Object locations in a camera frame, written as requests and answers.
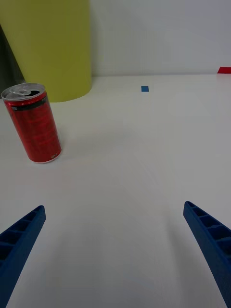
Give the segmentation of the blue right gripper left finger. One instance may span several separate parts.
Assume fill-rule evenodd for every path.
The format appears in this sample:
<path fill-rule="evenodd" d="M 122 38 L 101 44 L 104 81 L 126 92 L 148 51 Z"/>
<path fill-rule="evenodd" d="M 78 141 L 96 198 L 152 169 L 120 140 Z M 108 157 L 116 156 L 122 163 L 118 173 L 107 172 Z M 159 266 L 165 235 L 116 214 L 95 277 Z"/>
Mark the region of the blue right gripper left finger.
<path fill-rule="evenodd" d="M 7 306 L 45 220 L 40 205 L 0 234 L 0 307 Z"/>

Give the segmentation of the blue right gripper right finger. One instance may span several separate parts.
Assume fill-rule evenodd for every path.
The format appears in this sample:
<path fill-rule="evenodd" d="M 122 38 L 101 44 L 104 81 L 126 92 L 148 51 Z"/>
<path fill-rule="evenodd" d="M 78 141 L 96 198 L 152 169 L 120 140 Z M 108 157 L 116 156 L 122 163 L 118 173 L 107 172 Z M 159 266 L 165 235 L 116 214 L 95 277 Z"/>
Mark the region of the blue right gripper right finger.
<path fill-rule="evenodd" d="M 190 201 L 183 216 L 216 281 L 226 306 L 231 306 L 231 230 Z"/>

